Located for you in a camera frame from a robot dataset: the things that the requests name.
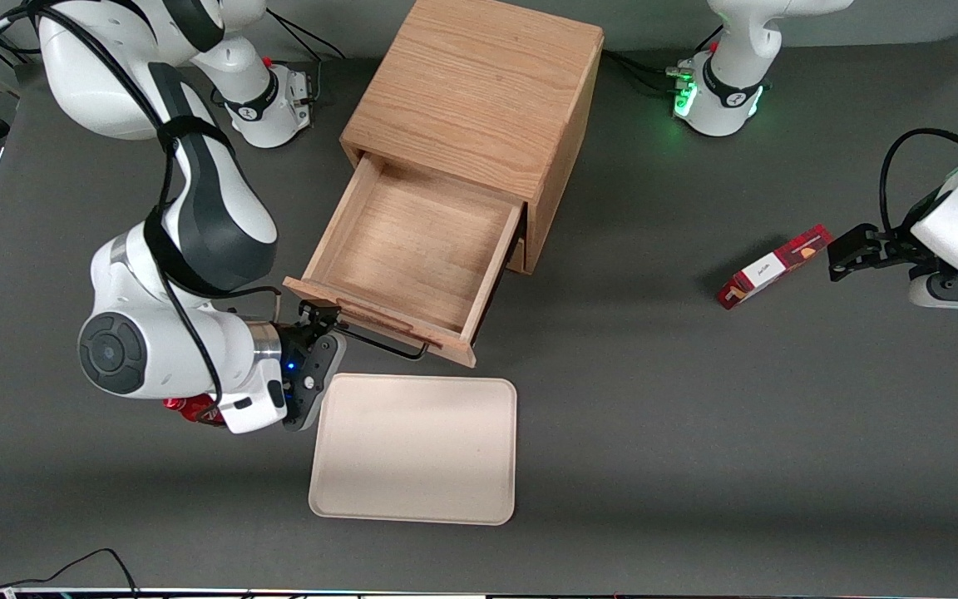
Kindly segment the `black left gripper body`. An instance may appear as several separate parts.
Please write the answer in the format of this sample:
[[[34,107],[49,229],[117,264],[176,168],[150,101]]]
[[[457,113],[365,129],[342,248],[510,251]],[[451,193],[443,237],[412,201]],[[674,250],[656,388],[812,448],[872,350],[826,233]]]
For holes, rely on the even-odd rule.
[[[912,227],[929,215],[944,197],[946,194],[942,194],[940,190],[932,190],[907,210],[899,225],[893,226],[890,219],[888,192],[879,190],[879,215],[881,215],[883,250],[886,255],[883,265],[909,263],[911,265],[910,288],[912,289],[927,289],[931,277],[941,272],[941,260],[936,257],[935,251],[927,249],[911,231]]]

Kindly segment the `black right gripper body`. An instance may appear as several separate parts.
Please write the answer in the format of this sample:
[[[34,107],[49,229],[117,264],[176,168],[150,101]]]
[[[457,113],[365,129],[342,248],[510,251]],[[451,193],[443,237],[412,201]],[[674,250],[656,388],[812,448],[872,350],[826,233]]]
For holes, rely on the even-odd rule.
[[[323,369],[311,359],[319,348],[319,334],[312,324],[278,324],[282,395],[288,413],[285,428],[308,428],[315,414],[317,397],[323,391]]]

